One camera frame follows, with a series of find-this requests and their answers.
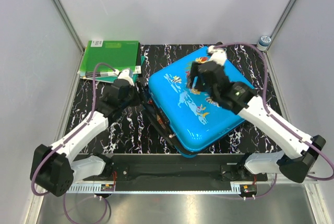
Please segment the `blue suitcase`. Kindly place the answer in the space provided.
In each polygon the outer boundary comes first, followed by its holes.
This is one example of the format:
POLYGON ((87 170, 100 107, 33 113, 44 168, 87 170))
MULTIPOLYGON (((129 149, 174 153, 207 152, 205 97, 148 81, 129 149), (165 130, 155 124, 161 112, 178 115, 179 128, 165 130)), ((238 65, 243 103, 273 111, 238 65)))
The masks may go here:
POLYGON ((245 120, 220 107, 207 93, 187 88, 192 62, 209 60, 206 46, 150 75, 145 114, 159 135, 185 157, 210 148, 245 120))

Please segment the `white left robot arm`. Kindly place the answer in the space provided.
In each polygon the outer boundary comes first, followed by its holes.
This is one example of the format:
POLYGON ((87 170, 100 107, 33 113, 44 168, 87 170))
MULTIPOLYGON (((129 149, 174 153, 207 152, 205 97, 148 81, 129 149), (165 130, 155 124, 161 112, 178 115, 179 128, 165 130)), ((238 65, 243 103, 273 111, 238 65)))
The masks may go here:
POLYGON ((91 112, 71 132, 50 146, 41 144, 33 154, 30 172, 31 189, 40 186, 54 196, 64 195, 71 185, 91 176, 107 180, 112 176, 110 159, 95 154, 76 160, 93 138, 117 121, 127 107, 142 104, 142 85, 117 79, 107 87, 101 98, 94 97, 91 112))

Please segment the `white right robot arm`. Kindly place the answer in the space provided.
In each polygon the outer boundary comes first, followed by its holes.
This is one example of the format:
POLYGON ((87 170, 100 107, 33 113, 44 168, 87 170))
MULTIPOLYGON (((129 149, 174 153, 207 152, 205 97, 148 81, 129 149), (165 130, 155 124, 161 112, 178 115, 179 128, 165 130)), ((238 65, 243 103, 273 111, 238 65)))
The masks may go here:
POLYGON ((282 118, 263 98, 241 81, 230 81, 225 73, 225 62, 193 62, 187 77, 188 88, 205 92, 220 107, 252 123, 281 148, 281 155, 251 154, 237 167, 238 177, 249 180, 259 173, 281 173, 287 179, 302 183, 326 140, 311 136, 282 118))

